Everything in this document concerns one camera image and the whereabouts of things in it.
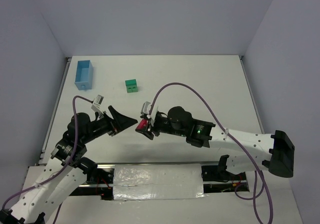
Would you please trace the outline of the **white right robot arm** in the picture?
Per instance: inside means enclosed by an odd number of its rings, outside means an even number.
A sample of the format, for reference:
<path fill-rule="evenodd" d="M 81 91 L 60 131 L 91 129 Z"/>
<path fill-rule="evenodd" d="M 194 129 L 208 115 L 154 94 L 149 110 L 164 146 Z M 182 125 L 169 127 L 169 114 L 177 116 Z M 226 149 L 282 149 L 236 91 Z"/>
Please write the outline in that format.
<path fill-rule="evenodd" d="M 212 122 L 198 120 L 190 112 L 176 106 L 164 115 L 157 111 L 150 116 L 141 114 L 136 132 L 152 140 L 160 134 L 184 137 L 197 148 L 223 148 L 243 151 L 244 156 L 223 154 L 219 165 L 223 171 L 240 172 L 259 167 L 271 174 L 291 178 L 294 175 L 295 146 L 287 133 L 276 130 L 273 134 L 255 134 L 232 129 L 221 129 Z"/>

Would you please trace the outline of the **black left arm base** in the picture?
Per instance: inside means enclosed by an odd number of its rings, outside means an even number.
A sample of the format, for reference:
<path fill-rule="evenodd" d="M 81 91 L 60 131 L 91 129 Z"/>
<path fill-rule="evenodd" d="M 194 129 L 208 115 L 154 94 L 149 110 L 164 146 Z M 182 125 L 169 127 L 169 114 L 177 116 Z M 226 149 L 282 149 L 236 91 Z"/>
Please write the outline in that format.
<path fill-rule="evenodd" d="M 76 165 L 85 175 L 86 184 L 113 184 L 114 168 L 101 168 L 98 164 L 88 158 L 81 158 Z"/>

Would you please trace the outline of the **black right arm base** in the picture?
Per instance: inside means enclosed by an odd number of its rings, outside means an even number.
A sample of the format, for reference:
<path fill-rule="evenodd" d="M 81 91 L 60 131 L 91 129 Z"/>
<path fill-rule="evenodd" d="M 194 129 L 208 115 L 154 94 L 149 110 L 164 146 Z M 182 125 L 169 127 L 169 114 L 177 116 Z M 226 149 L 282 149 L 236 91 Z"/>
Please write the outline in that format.
<path fill-rule="evenodd" d="M 229 193 L 235 189 L 239 192 L 248 192 L 249 187 L 245 172 L 233 174 L 227 171 L 227 160 L 230 156 L 223 155 L 216 164 L 201 164 L 203 192 Z"/>

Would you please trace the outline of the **green rectangular wooden block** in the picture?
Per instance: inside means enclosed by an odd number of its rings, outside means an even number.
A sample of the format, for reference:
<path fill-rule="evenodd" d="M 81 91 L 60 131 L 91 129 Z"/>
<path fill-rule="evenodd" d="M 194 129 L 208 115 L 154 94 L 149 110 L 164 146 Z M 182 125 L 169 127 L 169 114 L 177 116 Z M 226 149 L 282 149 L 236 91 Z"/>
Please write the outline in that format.
<path fill-rule="evenodd" d="M 136 86 L 137 85 L 137 81 L 135 79 L 126 80 L 125 81 L 125 85 L 126 86 Z"/>

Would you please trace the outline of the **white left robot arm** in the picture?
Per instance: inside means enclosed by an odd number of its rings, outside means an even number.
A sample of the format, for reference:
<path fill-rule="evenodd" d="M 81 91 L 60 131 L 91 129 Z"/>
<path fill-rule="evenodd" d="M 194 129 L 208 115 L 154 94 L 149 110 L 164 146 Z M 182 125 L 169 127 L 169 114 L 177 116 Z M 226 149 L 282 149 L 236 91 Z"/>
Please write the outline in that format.
<path fill-rule="evenodd" d="M 15 205 L 1 209 L 2 224 L 44 224 L 79 185 L 97 180 L 98 165 L 85 157 L 86 144 L 104 134 L 119 134 L 137 123 L 112 106 L 108 109 L 111 116 L 96 110 L 93 121 L 83 112 L 72 116 L 35 183 L 18 193 L 21 199 Z"/>

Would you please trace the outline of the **green arched hospital block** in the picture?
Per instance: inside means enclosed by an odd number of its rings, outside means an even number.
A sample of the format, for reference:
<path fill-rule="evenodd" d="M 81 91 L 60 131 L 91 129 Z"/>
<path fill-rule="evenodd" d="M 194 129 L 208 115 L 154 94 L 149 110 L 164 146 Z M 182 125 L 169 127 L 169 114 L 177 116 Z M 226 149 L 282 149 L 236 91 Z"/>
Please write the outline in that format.
<path fill-rule="evenodd" d="M 126 91 L 127 93 L 135 93 L 135 92 L 138 92 L 138 87 L 136 84 L 134 85 L 127 85 L 126 86 Z"/>

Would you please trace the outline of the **red triangular wooden block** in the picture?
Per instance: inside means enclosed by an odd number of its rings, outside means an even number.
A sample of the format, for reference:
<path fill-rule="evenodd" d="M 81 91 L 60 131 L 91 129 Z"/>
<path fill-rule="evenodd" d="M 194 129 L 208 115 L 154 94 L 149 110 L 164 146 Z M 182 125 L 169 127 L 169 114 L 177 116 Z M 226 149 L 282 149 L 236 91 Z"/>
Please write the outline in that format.
<path fill-rule="evenodd" d="M 137 130 L 143 130 L 148 127 L 148 124 L 142 124 L 141 122 L 137 126 Z"/>

